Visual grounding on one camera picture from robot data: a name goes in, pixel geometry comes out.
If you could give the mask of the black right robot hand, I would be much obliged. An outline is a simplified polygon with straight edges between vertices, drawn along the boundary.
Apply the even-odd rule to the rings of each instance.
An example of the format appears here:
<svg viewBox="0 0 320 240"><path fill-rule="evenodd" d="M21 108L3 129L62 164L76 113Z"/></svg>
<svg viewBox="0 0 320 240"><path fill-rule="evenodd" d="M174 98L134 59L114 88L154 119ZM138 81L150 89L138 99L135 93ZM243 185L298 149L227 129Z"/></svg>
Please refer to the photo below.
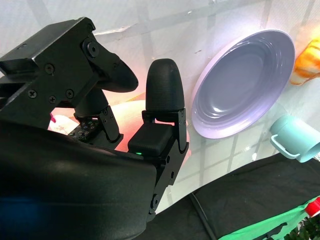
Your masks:
<svg viewBox="0 0 320 240"><path fill-rule="evenodd" d="M131 240L156 215L188 152L177 64L155 60L128 142L104 91L139 81L87 17L50 24L0 59L0 237Z"/></svg>

